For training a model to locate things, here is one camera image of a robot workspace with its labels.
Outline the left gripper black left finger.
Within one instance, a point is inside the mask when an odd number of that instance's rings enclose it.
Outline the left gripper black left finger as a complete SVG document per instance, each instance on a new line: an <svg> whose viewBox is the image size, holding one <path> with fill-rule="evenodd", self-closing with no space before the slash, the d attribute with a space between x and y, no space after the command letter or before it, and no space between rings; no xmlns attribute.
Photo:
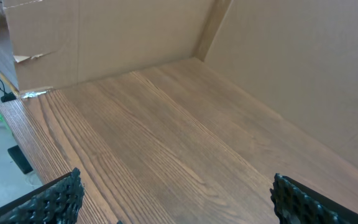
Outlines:
<svg viewBox="0 0 358 224"><path fill-rule="evenodd" d="M80 170L75 168L0 207L0 223L76 223L84 196Z"/></svg>

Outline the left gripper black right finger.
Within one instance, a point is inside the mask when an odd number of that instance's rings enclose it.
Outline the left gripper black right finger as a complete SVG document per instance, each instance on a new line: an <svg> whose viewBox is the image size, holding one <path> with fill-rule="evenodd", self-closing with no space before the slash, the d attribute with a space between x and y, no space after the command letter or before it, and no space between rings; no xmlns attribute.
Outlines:
<svg viewBox="0 0 358 224"><path fill-rule="evenodd" d="M358 213L276 173L270 199L281 224L358 224Z"/></svg>

